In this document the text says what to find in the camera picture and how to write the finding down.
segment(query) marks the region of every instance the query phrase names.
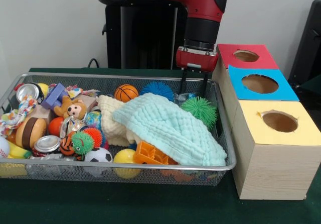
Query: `toy hamburger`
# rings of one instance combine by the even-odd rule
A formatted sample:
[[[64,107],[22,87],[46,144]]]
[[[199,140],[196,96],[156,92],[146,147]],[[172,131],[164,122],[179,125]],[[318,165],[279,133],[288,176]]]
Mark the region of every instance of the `toy hamburger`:
[[[31,150],[35,142],[46,134],[47,124],[44,119],[26,118],[16,133],[16,145]]]

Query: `yellow ball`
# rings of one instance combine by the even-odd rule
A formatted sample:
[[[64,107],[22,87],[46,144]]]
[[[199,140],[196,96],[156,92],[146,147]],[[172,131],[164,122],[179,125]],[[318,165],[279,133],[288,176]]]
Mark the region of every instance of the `yellow ball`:
[[[46,98],[48,95],[49,86],[44,83],[38,83],[38,86],[41,88],[41,91],[44,94],[44,97]]]
[[[114,163],[130,163],[133,164],[134,162],[134,154],[135,150],[131,149],[124,149],[119,151],[114,158]],[[140,169],[130,169],[130,168],[114,168],[115,173],[124,179],[132,179],[135,178],[139,173]]]

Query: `wire mesh basket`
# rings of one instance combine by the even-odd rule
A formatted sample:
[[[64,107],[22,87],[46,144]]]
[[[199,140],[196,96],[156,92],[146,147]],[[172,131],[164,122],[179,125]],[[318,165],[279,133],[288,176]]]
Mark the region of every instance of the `wire mesh basket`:
[[[101,94],[113,94],[122,84],[131,84],[140,92],[152,81],[167,84],[174,92],[179,91],[178,78],[153,78],[131,76],[108,76],[87,74],[26,73],[17,77],[0,99],[0,114],[18,107],[14,88],[20,83],[41,82],[45,84],[61,83],[64,86],[77,84],[83,89],[98,89]],[[202,79],[187,79],[187,92],[199,92]],[[0,177],[12,179],[72,180],[99,182],[130,182],[157,184],[188,184],[216,186],[226,171],[234,168],[236,158],[221,93],[218,85],[208,81],[205,97],[218,108],[218,120],[212,129],[212,135],[227,153],[226,166],[183,166],[183,165],[147,165],[123,163],[98,163],[63,160],[0,159]],[[113,156],[123,149],[110,146]]]

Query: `teddy bear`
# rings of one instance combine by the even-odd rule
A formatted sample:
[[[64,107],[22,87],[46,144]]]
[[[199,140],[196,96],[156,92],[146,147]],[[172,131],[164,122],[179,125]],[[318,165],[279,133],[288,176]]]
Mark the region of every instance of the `teddy bear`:
[[[59,117],[64,117],[64,119],[73,116],[82,120],[87,113],[87,106],[83,100],[71,100],[69,96],[63,96],[61,107],[55,106],[54,112]]]

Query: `red paper top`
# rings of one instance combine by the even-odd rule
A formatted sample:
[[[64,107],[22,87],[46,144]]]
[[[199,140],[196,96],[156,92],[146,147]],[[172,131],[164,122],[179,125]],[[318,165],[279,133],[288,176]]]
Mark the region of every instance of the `red paper top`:
[[[218,49],[226,69],[228,66],[245,69],[279,69],[264,45],[218,44]]]

